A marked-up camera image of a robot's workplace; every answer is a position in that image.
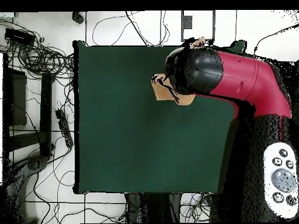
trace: tan object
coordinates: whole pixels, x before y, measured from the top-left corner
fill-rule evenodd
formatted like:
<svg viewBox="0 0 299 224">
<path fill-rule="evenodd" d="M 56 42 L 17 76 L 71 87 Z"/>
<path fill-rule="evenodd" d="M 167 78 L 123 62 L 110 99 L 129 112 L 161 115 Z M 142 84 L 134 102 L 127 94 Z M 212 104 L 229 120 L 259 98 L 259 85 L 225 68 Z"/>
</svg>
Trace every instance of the tan object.
<svg viewBox="0 0 299 224">
<path fill-rule="evenodd" d="M 175 100 L 175 98 L 172 96 L 171 91 L 167 88 L 164 87 L 163 85 L 160 84 L 160 82 L 163 82 L 165 86 L 169 86 L 172 89 L 171 83 L 169 79 L 165 80 L 165 74 L 157 74 L 153 76 L 152 79 L 152 88 L 154 90 L 155 96 L 157 100 Z M 190 95 L 183 95 L 183 94 L 178 94 L 175 91 L 172 90 L 172 93 L 177 97 L 178 102 L 176 104 L 180 106 L 187 106 L 192 103 L 192 101 L 195 98 L 194 94 Z"/>
<path fill-rule="evenodd" d="M 191 45 L 191 47 L 203 47 L 205 42 L 206 42 L 206 38 L 204 37 L 199 38 Z"/>
</svg>

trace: controller button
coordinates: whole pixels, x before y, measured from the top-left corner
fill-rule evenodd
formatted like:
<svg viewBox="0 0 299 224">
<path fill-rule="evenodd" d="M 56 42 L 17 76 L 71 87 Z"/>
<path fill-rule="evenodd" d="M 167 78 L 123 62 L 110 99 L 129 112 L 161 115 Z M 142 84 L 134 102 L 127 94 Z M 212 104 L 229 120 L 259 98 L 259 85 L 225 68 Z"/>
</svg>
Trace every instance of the controller button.
<svg viewBox="0 0 299 224">
<path fill-rule="evenodd" d="M 276 192 L 273 194 L 273 200 L 276 203 L 281 203 L 281 202 L 283 202 L 284 197 L 280 192 Z"/>
<path fill-rule="evenodd" d="M 279 150 L 279 154 L 282 156 L 282 157 L 287 157 L 287 151 L 285 149 L 281 149 Z"/>
<path fill-rule="evenodd" d="M 275 166 L 281 166 L 283 164 L 283 161 L 280 159 L 280 158 L 273 158 L 272 159 L 272 163 L 275 165 Z"/>
<path fill-rule="evenodd" d="M 287 196 L 286 201 L 289 206 L 294 206 L 297 203 L 297 199 L 293 198 L 291 195 Z"/>
<path fill-rule="evenodd" d="M 294 163 L 291 162 L 290 160 L 287 160 L 286 161 L 286 166 L 287 166 L 288 169 L 292 169 L 294 167 Z"/>
<path fill-rule="evenodd" d="M 273 185 L 284 193 L 290 193 L 296 188 L 295 176 L 286 169 L 277 169 L 271 179 Z"/>
</svg>

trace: white controller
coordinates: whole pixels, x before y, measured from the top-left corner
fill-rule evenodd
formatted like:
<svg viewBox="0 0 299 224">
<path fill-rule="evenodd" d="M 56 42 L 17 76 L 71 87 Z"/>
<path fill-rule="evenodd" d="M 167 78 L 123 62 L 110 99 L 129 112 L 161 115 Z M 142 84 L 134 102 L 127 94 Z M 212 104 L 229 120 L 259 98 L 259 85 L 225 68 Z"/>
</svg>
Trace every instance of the white controller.
<svg viewBox="0 0 299 224">
<path fill-rule="evenodd" d="M 283 142 L 264 152 L 265 200 L 278 216 L 290 219 L 298 212 L 298 180 L 295 154 Z"/>
</svg>

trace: white floor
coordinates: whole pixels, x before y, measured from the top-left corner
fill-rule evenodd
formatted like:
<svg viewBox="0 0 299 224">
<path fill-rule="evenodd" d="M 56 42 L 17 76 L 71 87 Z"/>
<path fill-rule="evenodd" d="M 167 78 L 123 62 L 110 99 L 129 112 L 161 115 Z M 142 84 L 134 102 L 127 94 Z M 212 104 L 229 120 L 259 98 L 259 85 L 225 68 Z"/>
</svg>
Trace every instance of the white floor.
<svg viewBox="0 0 299 224">
<path fill-rule="evenodd" d="M 290 26 L 294 23 L 294 19 L 289 16 L 285 16 L 282 13 L 273 13 L 269 10 L 267 12 L 267 20 L 265 19 L 265 14 L 256 11 L 249 10 L 239 10 L 241 13 L 238 14 L 238 24 L 237 24 L 237 39 L 244 39 L 248 42 L 247 52 L 252 53 L 254 46 L 257 41 L 262 37 L 274 33 L 284 27 Z M 110 18 L 114 16 L 125 16 L 124 12 L 88 12 L 87 13 L 87 25 L 77 24 L 72 20 L 72 12 L 36 12 L 36 13 L 18 13 L 18 16 L 14 18 L 13 22 L 25 27 L 29 30 L 37 32 L 41 37 L 44 37 L 44 46 L 56 47 L 66 55 L 73 53 L 72 42 L 74 40 L 86 41 L 90 46 L 98 45 L 111 45 L 113 44 L 121 34 L 124 26 L 128 23 L 126 17 L 112 18 L 109 20 L 102 21 L 96 28 L 97 22 L 104 18 Z M 235 10 L 217 10 L 216 11 L 216 42 L 218 46 L 229 46 L 235 40 Z M 159 43 L 159 18 L 160 11 L 145 11 L 134 15 L 133 21 L 138 23 L 143 36 L 145 36 L 151 43 Z M 179 45 L 180 42 L 180 11 L 167 11 L 165 16 L 165 23 L 168 25 L 168 29 L 171 35 L 165 45 Z M 0 44 L 5 44 L 4 40 L 5 27 L 0 26 Z M 198 30 L 194 33 L 190 33 L 190 36 L 202 36 L 198 34 Z M 258 54 L 262 56 L 268 56 L 270 58 L 276 58 L 278 60 L 286 61 L 296 61 L 299 59 L 299 53 L 290 50 L 290 46 L 296 46 L 299 42 L 299 32 L 295 30 L 290 30 L 280 35 L 279 38 L 272 37 L 268 40 L 261 42 Z M 288 45 L 283 45 L 283 43 L 277 42 L 283 40 L 288 40 Z M 116 43 L 116 45 L 142 45 L 142 41 L 138 37 L 137 33 L 131 25 L 128 25 L 124 31 L 124 34 Z M 17 59 L 14 59 L 14 64 L 18 65 Z M 40 96 L 36 93 L 40 92 L 40 81 L 31 80 L 31 76 L 26 72 L 27 77 L 27 99 L 36 98 L 40 102 Z M 67 79 L 60 80 L 61 83 L 66 84 L 69 81 Z M 53 84 L 53 108 L 57 109 L 60 104 L 59 102 L 65 101 L 64 87 L 59 83 L 55 82 Z M 39 104 L 35 100 L 30 100 L 27 102 L 26 111 L 31 117 L 34 125 L 39 130 Z M 72 123 L 74 121 L 74 115 L 70 107 L 66 108 L 66 112 L 69 114 L 68 121 Z M 69 125 L 70 130 L 74 129 L 74 124 Z M 32 130 L 32 126 L 28 121 L 27 126 L 18 127 L 22 130 Z M 58 131 L 58 123 L 56 121 L 56 116 L 53 113 L 53 131 Z M 15 131 L 15 135 L 22 134 L 24 132 Z M 52 133 L 52 140 L 55 142 L 61 134 L 59 132 Z M 31 151 L 38 148 L 38 145 L 33 145 L 24 149 L 17 150 L 11 153 L 10 159 L 14 161 L 21 160 L 25 158 Z M 67 151 L 64 139 L 60 138 L 57 141 L 55 156 L 59 157 Z M 66 185 L 72 185 L 74 183 L 74 150 L 68 154 L 62 161 L 61 159 L 47 166 L 45 170 L 40 173 L 38 187 L 36 189 L 38 195 L 44 198 L 46 201 L 51 202 L 51 210 L 47 215 L 44 223 L 57 223 L 57 220 L 53 218 L 54 209 L 57 205 L 57 201 L 60 202 L 59 208 L 59 220 L 61 220 L 66 214 L 81 212 L 85 208 L 92 208 L 94 211 L 107 215 L 110 217 L 120 216 L 125 209 L 125 199 L 123 194 L 111 194 L 111 193 L 90 193 L 86 195 L 85 206 L 84 206 L 84 195 L 75 195 L 72 192 L 71 186 L 59 186 L 59 181 L 53 174 L 53 167 L 57 167 L 55 170 L 57 178 L 60 180 L 62 176 L 68 172 L 62 179 L 61 182 Z M 38 217 L 41 219 L 48 211 L 48 205 L 40 201 L 32 192 L 33 185 L 36 181 L 36 176 L 33 176 L 27 186 L 26 206 L 27 213 L 30 217 Z M 184 194 L 182 198 L 182 203 L 190 202 L 192 194 Z M 78 213 L 75 215 L 66 216 L 62 223 L 101 223 L 106 220 L 105 217 L 95 214 L 91 210 L 86 210 L 85 213 Z M 181 222 L 185 222 L 184 217 L 181 216 Z"/>
</svg>

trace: green surface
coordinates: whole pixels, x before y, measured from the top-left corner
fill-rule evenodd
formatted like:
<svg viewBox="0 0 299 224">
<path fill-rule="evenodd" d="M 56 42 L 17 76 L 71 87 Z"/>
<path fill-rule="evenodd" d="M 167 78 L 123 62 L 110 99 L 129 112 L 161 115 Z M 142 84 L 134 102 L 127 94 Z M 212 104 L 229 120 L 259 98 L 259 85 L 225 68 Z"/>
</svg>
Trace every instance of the green surface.
<svg viewBox="0 0 299 224">
<path fill-rule="evenodd" d="M 177 47 L 78 47 L 79 192 L 216 192 L 234 109 L 156 101 L 151 77 Z"/>
</svg>

